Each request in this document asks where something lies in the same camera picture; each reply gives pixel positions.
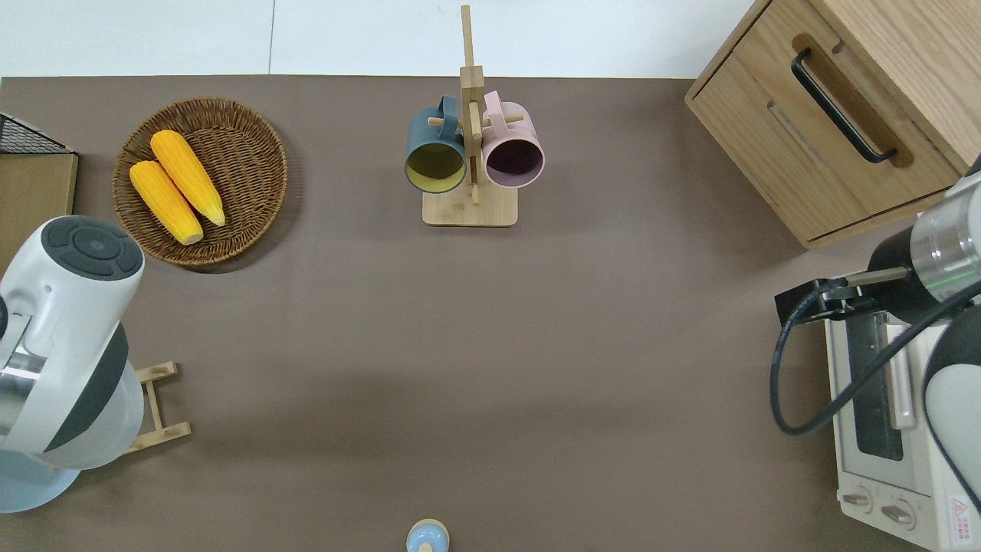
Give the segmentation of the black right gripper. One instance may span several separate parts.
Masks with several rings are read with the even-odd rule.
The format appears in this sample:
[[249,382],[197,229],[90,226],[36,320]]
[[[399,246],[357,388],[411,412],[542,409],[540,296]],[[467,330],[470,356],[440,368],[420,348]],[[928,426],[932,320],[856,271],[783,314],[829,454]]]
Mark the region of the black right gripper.
[[871,311],[871,298],[863,294],[861,286],[851,285],[847,278],[806,281],[777,294],[774,303],[783,327],[822,319],[842,321]]

